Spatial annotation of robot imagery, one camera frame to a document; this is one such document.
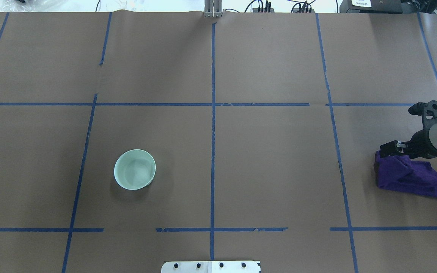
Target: sticker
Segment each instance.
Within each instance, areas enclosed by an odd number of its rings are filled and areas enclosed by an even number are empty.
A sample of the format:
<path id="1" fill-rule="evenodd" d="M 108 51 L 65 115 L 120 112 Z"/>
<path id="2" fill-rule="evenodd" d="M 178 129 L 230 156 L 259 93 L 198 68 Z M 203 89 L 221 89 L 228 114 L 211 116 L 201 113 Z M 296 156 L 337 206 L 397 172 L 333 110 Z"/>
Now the sticker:
<path id="1" fill-rule="evenodd" d="M 370 0 L 352 0 L 352 5 L 357 7 L 372 7 Z"/>

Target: purple towel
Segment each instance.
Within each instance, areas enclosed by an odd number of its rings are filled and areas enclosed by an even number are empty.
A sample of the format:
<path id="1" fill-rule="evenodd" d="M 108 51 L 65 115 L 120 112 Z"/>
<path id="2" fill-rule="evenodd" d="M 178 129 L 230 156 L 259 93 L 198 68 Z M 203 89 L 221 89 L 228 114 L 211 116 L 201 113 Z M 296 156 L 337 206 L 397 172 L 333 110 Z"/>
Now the purple towel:
<path id="1" fill-rule="evenodd" d="M 374 168 L 379 188 L 437 197 L 437 172 L 429 162 L 408 155 L 380 158 L 378 151 Z"/>

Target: white floor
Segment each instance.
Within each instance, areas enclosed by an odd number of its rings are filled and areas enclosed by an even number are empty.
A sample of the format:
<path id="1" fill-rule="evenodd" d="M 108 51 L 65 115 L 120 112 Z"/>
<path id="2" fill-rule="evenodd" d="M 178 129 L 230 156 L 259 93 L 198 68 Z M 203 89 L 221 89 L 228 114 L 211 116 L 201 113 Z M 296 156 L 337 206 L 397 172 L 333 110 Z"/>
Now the white floor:
<path id="1" fill-rule="evenodd" d="M 98 0 L 26 0 L 26 2 L 22 4 L 16 0 L 0 0 L 0 11 L 93 12 L 96 10 Z M 243 12 L 249 2 L 249 0 L 223 0 L 222 7 Z M 293 5 L 294 2 L 289 0 L 272 1 L 275 12 L 290 12 Z M 312 7 L 318 13 L 336 12 L 335 0 L 316 0 Z M 120 9 L 141 12 L 203 11 L 204 0 L 101 0 L 97 10 L 109 12 Z"/>

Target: light green bowl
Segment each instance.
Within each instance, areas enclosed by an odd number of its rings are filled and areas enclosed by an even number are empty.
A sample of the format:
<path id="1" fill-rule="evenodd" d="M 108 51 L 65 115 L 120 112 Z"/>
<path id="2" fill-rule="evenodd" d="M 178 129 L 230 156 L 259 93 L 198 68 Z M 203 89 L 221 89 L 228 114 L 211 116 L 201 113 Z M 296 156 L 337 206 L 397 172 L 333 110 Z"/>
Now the light green bowl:
<path id="1" fill-rule="evenodd" d="M 139 190 L 153 181 L 156 173 L 154 158 L 144 150 L 130 150 L 119 157 L 114 166 L 114 178 L 126 190 Z"/>

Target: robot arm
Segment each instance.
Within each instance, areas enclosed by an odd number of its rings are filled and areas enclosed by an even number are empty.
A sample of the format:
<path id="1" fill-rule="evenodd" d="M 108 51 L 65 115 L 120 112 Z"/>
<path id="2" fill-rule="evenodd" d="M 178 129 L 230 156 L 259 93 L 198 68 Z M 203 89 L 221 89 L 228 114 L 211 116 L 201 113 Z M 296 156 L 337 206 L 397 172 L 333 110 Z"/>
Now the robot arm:
<path id="1" fill-rule="evenodd" d="M 423 116 L 423 130 L 415 133 L 410 141 L 394 140 L 381 145 L 380 157 L 390 155 L 409 155 L 410 159 L 437 157 L 437 101 L 414 104 L 409 108 L 409 114 Z"/>

